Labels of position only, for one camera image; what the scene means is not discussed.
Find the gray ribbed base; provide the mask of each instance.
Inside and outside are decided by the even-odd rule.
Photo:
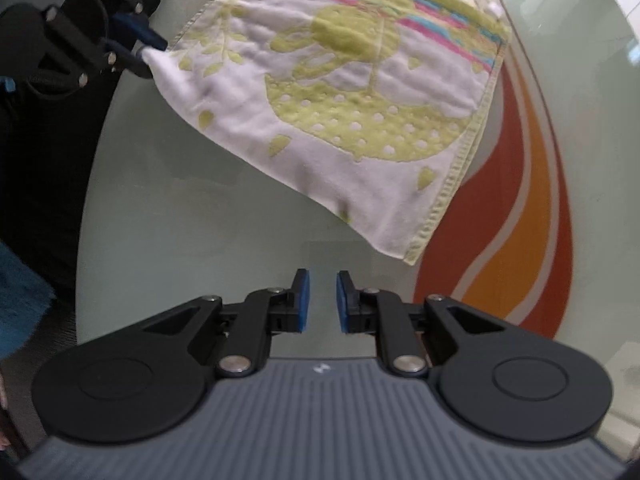
[[[485,440],[424,382],[373,359],[324,363],[270,360],[219,382],[157,438],[122,447],[52,438],[20,469],[31,480],[610,480],[623,469],[591,439],[556,449]]]

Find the metal screw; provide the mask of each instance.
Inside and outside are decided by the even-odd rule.
[[[220,359],[218,366],[230,374],[241,374],[249,369],[251,361],[242,355],[228,355]]]
[[[394,359],[394,368],[401,372],[416,373],[423,370],[427,361],[417,355],[401,355]]]
[[[47,10],[47,13],[44,19],[47,20],[48,22],[52,22],[57,15],[58,15],[58,11],[56,10],[56,8],[49,7],[49,10]]]

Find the yellow curved stripe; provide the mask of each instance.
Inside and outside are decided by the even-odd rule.
[[[502,318],[520,304],[536,281],[550,230],[550,182],[545,145],[538,118],[517,66],[516,72],[529,123],[529,196],[511,236],[478,273],[462,299]]]

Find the hand towel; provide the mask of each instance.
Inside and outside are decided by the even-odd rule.
[[[194,128],[414,264],[509,40],[460,0],[211,0],[169,51],[142,56]]]

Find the red curved stripe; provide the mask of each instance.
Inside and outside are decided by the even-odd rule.
[[[548,280],[536,306],[520,324],[540,335],[553,338],[564,316],[569,301],[569,291],[574,266],[574,247],[571,233],[571,215],[569,198],[564,181],[562,160],[560,159],[556,136],[552,130],[554,151],[558,164],[559,224],[556,254]]]
[[[522,125],[511,75],[502,67],[504,113],[498,143],[484,166],[456,193],[427,245],[414,301],[451,294],[472,261],[494,239],[518,195],[524,166]]]

